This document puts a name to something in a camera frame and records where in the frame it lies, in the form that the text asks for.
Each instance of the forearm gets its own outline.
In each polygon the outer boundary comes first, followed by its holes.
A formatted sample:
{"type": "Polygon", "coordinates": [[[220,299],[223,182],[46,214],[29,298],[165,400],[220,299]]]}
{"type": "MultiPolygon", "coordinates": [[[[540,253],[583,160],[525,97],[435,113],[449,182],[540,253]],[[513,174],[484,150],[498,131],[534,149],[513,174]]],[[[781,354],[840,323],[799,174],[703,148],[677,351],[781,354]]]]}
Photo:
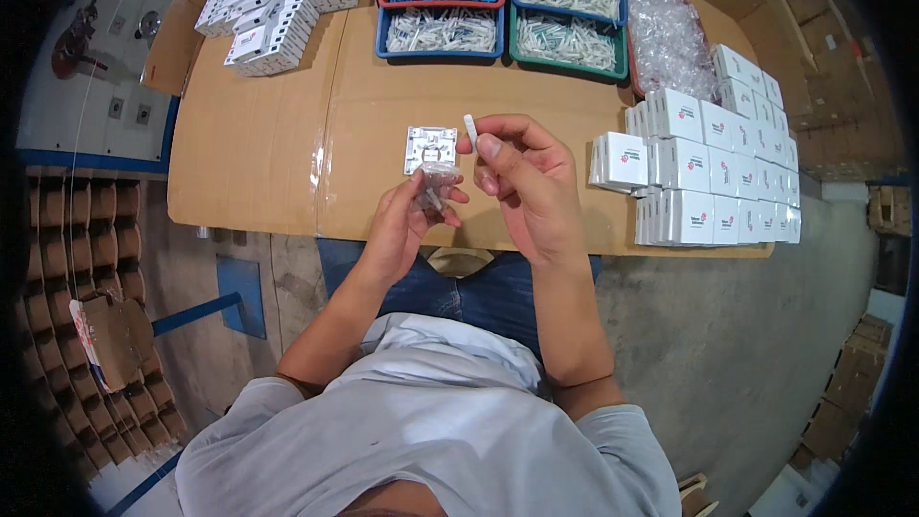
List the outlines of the forearm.
{"type": "Polygon", "coordinates": [[[386,289],[368,279],[360,263],[355,266],[319,316],[284,352],[278,373],[310,388],[328,385],[354,362],[386,289]]]}
{"type": "Polygon", "coordinates": [[[534,266],[533,298],[551,385],[581,385],[613,373],[613,351],[600,325],[586,254],[534,266]]]}

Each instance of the blue table leg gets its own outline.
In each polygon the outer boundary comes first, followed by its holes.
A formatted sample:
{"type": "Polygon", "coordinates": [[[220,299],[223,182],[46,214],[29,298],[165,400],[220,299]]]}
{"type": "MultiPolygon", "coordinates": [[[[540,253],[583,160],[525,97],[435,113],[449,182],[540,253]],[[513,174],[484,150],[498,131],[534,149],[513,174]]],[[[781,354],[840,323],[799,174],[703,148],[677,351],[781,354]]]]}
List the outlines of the blue table leg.
{"type": "Polygon", "coordinates": [[[109,511],[106,511],[106,517],[119,517],[124,513],[124,511],[128,511],[128,509],[130,509],[131,506],[137,502],[137,500],[144,497],[144,494],[147,491],[154,488],[154,486],[159,483],[163,477],[169,475],[169,472],[176,468],[176,465],[178,465],[179,455],[181,454],[182,452],[180,451],[173,455],[172,458],[163,464],[163,466],[161,466],[159,469],[157,469],[152,476],[144,479],[144,481],[135,487],[131,493],[128,493],[121,501],[115,503],[114,507],[109,509],[109,511]]]}
{"type": "Polygon", "coordinates": [[[180,311],[178,314],[157,319],[154,321],[154,336],[161,336],[167,331],[182,327],[196,319],[201,319],[201,317],[208,316],[224,308],[241,303],[243,303],[243,297],[239,292],[227,293],[210,302],[198,304],[189,309],[180,311]]]}

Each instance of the concrete floor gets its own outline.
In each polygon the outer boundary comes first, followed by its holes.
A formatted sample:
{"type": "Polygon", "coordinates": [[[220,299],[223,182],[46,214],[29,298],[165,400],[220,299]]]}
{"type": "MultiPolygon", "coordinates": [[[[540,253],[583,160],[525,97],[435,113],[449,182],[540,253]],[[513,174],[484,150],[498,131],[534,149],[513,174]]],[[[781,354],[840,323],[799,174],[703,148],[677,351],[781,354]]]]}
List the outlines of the concrete floor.
{"type": "MultiPolygon", "coordinates": [[[[257,260],[262,272],[268,340],[227,329],[219,315],[157,339],[190,437],[246,382],[274,372],[326,303],[325,285],[312,238],[196,239],[194,227],[168,220],[164,184],[145,195],[151,318],[216,297],[216,254],[257,260]]],[[[778,245],[767,260],[604,259],[597,298],[616,376],[676,476],[708,476],[716,517],[742,515],[786,463],[867,304],[877,241],[864,206],[805,196],[802,211],[801,244],[778,245]]]]}

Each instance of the clear plastic bag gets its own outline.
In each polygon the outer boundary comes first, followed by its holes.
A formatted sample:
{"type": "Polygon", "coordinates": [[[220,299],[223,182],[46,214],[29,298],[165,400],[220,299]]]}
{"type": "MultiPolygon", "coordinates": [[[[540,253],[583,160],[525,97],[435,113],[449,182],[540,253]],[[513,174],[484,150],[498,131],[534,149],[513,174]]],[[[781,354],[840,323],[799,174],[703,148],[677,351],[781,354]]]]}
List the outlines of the clear plastic bag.
{"type": "Polygon", "coordinates": [[[443,212],[460,180],[460,170],[444,162],[423,162],[418,168],[425,173],[425,185],[415,198],[415,205],[422,210],[433,208],[443,212]]]}

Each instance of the man's right hand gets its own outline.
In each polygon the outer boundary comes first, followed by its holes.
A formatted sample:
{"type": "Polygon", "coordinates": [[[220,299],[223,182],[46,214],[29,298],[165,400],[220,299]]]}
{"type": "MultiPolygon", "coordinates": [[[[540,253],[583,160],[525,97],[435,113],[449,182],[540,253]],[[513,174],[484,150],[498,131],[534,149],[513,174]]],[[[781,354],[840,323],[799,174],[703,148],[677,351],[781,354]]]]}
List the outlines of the man's right hand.
{"type": "MultiPolygon", "coordinates": [[[[574,156],[525,114],[475,121],[479,159],[475,184],[497,197],[507,231],[534,266],[586,259],[574,156]]],[[[459,154],[471,154],[466,137],[459,154]]]]}

